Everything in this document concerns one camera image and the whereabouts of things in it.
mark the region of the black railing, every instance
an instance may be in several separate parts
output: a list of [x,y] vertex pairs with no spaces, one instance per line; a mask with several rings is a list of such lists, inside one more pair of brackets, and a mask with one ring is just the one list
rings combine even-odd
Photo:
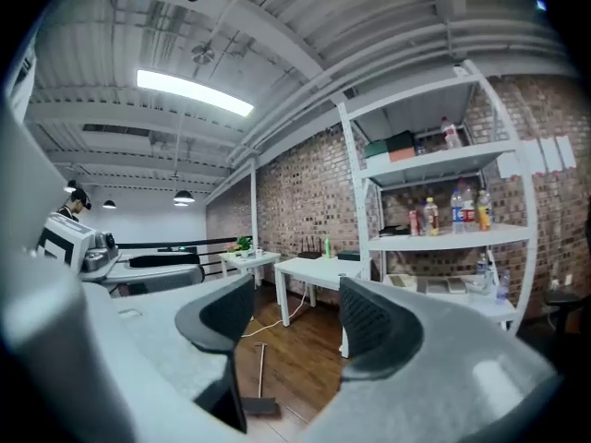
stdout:
[[[200,253],[197,250],[197,246],[207,246],[207,245],[221,245],[224,243],[233,243],[237,240],[237,237],[232,238],[216,238],[212,240],[198,240],[198,241],[179,241],[179,242],[168,242],[168,243],[122,243],[117,244],[119,249],[157,249],[158,252],[178,252],[178,253],[192,253],[199,256],[211,256],[211,255],[219,255],[225,253],[224,250],[222,251],[206,251],[204,253]],[[215,266],[217,264],[222,264],[222,261],[213,261],[201,264],[201,266]],[[205,274],[206,276],[215,276],[217,274],[222,274],[222,272],[208,272]]]

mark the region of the ceiling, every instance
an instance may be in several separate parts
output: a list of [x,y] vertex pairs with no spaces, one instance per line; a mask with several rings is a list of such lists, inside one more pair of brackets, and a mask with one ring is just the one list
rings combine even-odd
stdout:
[[[360,101],[401,71],[478,55],[566,60],[535,0],[235,0],[224,12],[232,1],[61,0],[37,37],[25,121],[65,178],[210,193],[249,157],[329,123],[335,103]],[[216,22],[214,60],[199,66],[191,50]],[[138,89],[138,68],[255,108],[243,118]],[[384,115],[360,127],[388,124]]]

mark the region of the table leg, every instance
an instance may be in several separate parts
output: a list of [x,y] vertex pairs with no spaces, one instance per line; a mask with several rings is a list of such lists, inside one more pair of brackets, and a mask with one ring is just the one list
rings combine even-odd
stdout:
[[341,344],[341,356],[343,358],[349,357],[349,339],[347,338],[347,332],[343,327],[343,342]]
[[310,306],[316,306],[316,286],[314,284],[305,284],[310,294]]
[[281,306],[281,318],[283,326],[289,327],[289,309],[287,308],[287,291],[285,290],[285,276],[279,270],[275,270],[275,288],[279,305]]
[[255,289],[258,289],[260,287],[261,281],[260,281],[260,266],[257,266],[256,268],[254,268],[254,272],[255,272]]

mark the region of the black cap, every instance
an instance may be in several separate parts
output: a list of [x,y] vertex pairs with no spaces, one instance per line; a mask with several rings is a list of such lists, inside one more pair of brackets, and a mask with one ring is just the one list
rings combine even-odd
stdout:
[[82,202],[82,205],[86,210],[90,210],[92,208],[89,196],[86,194],[86,192],[84,192],[84,189],[81,189],[80,187],[77,188],[74,192],[72,192],[70,198],[72,200],[79,200],[80,202]]

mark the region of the brown floor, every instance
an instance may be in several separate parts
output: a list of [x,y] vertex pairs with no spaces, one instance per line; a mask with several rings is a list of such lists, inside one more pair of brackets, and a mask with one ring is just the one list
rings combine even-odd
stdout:
[[[251,333],[281,318],[273,287],[257,291],[255,319],[246,333]],[[300,299],[289,296],[290,314]],[[242,396],[257,397],[259,391],[260,347],[265,342],[263,397],[275,397],[280,415],[248,416],[248,435],[256,441],[294,441],[296,435],[334,397],[341,367],[341,324],[336,310],[321,305],[311,308],[306,302],[290,327],[282,323],[249,338],[243,338],[235,350],[236,373]]]

